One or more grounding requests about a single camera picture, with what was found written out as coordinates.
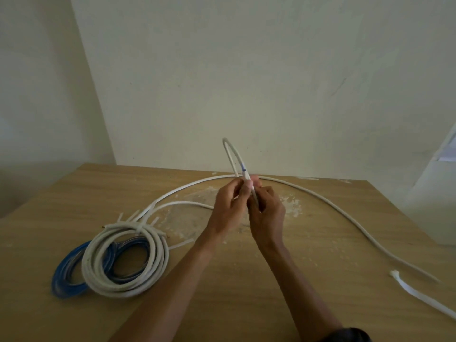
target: coil of blue wire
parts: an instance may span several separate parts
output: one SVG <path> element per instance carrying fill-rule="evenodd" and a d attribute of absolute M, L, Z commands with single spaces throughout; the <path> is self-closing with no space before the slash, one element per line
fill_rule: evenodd
<path fill-rule="evenodd" d="M 76 247 L 57 266 L 51 282 L 51 290 L 56 297 L 61 299 L 67 299 L 73 296 L 80 295 L 88 289 L 88 286 L 85 282 L 73 283 L 71 281 L 71 277 L 76 265 L 83 258 L 83 254 L 89 243 L 90 241 L 85 242 L 82 245 Z M 118 275 L 114 271 L 114 264 L 116 263 L 116 260 L 119 258 L 119 256 L 123 252 L 134 246 L 140 246 L 144 248 L 147 252 L 146 259 L 149 259 L 151 250 L 149 242 L 145 237 L 132 237 L 125 241 L 113 242 L 106 250 L 103 259 L 103 270 L 106 276 L 114 283 L 122 284 L 130 282 L 134 280 L 136 277 L 138 277 L 144 271 L 147 265 L 147 260 L 142 265 L 141 269 L 131 274 Z"/>

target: person's right hand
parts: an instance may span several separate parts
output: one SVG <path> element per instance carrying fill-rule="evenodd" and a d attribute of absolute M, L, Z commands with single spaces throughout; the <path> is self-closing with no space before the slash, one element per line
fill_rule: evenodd
<path fill-rule="evenodd" d="M 272 187 L 255 187 L 259 207 L 250 196 L 247 201 L 250 231 L 259 247 L 280 246 L 285 207 Z"/>

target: dark sleeve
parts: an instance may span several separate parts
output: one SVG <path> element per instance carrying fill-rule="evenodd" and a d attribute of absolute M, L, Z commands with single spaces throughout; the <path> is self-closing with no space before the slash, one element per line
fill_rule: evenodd
<path fill-rule="evenodd" d="M 372 342 L 372 340 L 363 330 L 345 328 L 334 331 L 320 342 Z"/>

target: forearm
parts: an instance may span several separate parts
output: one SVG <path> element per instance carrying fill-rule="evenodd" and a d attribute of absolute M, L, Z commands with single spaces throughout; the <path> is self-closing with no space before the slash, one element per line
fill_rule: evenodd
<path fill-rule="evenodd" d="M 342 328 L 281 242 L 259 249 L 282 290 L 302 341 L 319 341 Z"/>
<path fill-rule="evenodd" d="M 168 276 L 148 291 L 110 342 L 172 341 L 217 242 L 217 236 L 201 235 Z"/>

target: wooden table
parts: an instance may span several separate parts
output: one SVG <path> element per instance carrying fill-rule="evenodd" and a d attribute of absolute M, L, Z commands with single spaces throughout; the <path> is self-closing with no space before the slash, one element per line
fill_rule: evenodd
<path fill-rule="evenodd" d="M 85 164 L 1 220 L 1 340 L 108 339 L 141 297 L 108 299 L 88 292 L 57 299 L 50 292 L 56 266 L 120 212 L 129 216 L 163 193 L 208 176 L 203 171 Z M 446 250 L 367 181 L 281 178 L 329 198 L 390 251 L 444 283 L 434 284 L 388 259 L 325 203 L 272 183 L 281 194 L 299 199 L 302 210 L 285 220 L 285 244 L 344 325 L 365 329 L 374 341 L 456 341 L 456 322 L 407 294 L 389 276 L 390 270 L 399 270 L 410 285 L 454 310 L 456 266 Z M 183 195 L 227 181 L 199 184 Z M 168 243 L 178 241 L 172 236 Z M 189 247 L 171 251 L 168 271 Z M 175 340 L 298 340 L 280 289 L 248 230 L 232 232 L 220 245 Z"/>

